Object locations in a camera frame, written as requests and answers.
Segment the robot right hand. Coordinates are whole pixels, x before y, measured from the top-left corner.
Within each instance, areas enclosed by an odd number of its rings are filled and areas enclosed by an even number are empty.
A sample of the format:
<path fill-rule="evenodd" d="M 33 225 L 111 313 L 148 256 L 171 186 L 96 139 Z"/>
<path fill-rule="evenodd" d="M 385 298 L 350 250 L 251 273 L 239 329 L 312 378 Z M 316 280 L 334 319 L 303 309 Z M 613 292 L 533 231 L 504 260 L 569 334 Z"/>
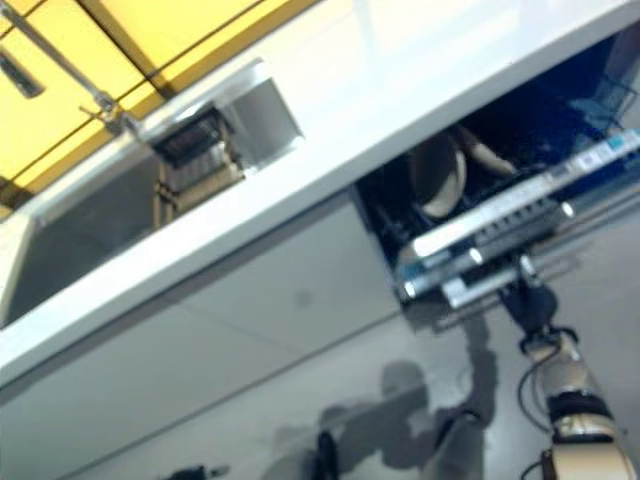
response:
<path fill-rule="evenodd" d="M 557 297 L 538 277 L 527 255 L 519 257 L 515 271 L 515 280 L 499 291 L 499 298 L 526 336 L 542 334 L 551 328 L 558 309 Z"/>

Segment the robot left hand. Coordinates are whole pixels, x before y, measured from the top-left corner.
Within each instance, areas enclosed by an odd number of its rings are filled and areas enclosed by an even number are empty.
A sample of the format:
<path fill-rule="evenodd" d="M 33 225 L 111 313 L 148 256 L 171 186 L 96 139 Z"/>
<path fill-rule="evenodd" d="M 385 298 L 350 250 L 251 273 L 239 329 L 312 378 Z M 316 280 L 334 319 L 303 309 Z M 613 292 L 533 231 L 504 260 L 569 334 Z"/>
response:
<path fill-rule="evenodd" d="M 212 480 L 220 479 L 230 472 L 229 465 L 206 467 L 205 465 L 186 467 L 171 473 L 167 480 Z"/>

